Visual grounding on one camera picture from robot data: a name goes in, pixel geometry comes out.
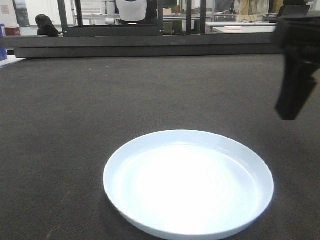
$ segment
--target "carpet surface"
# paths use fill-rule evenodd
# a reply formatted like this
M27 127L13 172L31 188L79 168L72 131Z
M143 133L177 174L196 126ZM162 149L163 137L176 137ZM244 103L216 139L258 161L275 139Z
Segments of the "carpet surface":
M102 174L126 142L172 129L234 139L269 166L270 206L228 239L320 239L320 89L297 120L281 120L283 70L282 55L27 59L0 69L0 239L159 239L113 208Z

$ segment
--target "chair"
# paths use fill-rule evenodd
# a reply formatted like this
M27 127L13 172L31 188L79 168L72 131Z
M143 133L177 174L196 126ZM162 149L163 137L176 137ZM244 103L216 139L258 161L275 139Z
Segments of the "chair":
M304 0L284 0L279 9L278 17L303 18L307 15L310 6Z

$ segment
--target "white table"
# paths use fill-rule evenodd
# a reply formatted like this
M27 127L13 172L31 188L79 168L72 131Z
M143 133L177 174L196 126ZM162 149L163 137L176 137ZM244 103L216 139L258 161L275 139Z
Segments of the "white table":
M223 26L216 26L212 31L223 34L272 33L275 28L276 26L243 26L241 30L229 30Z
M206 22L205 25L209 28L209 32L213 31L215 27L225 26L241 26L241 27L264 27L264 26L275 26L274 22L257 21L257 22L237 22L237 21L210 21Z

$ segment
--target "black metal frame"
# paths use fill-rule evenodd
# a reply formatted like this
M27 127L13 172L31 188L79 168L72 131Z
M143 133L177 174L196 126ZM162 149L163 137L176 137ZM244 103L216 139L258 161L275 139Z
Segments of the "black metal frame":
M57 2L64 37L159 36L163 34L163 5L161 1L158 1L158 24L155 25L85 26L81 2L75 0L78 26L74 27L68 26L65 0L57 0Z
M115 25L115 26L85 26L82 17L80 0L75 0L78 26L69 27L65 0L57 0L61 19L62 32L65 37L95 37L95 36L160 36L163 27L163 0L158 0L157 25ZM192 0L187 0L186 34L191 35ZM206 0L201 0L200 32L206 34Z

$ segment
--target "person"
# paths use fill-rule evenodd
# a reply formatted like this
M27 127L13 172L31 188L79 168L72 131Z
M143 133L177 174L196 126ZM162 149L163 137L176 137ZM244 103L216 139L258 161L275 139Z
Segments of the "person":
M38 25L38 35L47 35L48 37L59 37L59 32L53 25L50 18L44 14L35 17L35 22Z

